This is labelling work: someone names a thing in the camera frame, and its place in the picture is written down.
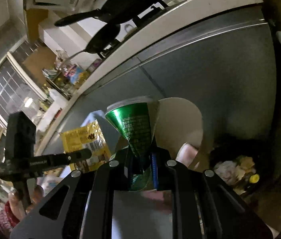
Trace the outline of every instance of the barcode on wrapper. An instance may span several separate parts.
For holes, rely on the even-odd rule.
[[[95,140],[93,142],[83,144],[83,147],[88,148],[91,152],[95,152],[103,147],[103,142]]]

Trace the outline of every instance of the yellow food wrapper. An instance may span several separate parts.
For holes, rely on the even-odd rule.
[[[72,171],[80,170],[82,172],[89,172],[97,170],[111,157],[111,153],[97,120],[84,127],[66,131],[61,134],[61,138],[66,153],[84,148],[88,148],[92,152],[91,158],[76,164],[70,164]]]

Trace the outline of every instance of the pan handle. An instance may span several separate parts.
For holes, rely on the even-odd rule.
[[[91,17],[98,17],[103,15],[100,9],[96,9],[90,12],[84,12],[84,13],[76,13],[69,16],[64,17],[63,19],[60,19],[54,23],[56,27],[63,27],[66,25],[70,25],[76,22],[79,22],[81,20],[84,20],[86,18]]]

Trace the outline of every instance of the black wok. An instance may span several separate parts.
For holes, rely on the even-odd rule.
[[[66,26],[86,18],[94,17],[104,22],[121,24],[145,11],[161,0],[107,0],[101,9],[69,15],[55,22],[56,27]]]

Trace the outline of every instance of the countertop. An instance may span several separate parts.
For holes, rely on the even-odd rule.
[[[233,8],[262,2],[263,0],[189,0],[152,21],[106,58],[106,60],[83,83],[79,90],[74,93],[73,97],[68,101],[67,106],[62,110],[61,114],[48,129],[36,151],[36,156],[43,153],[54,132],[80,95],[103,76],[137,52],[194,22]]]

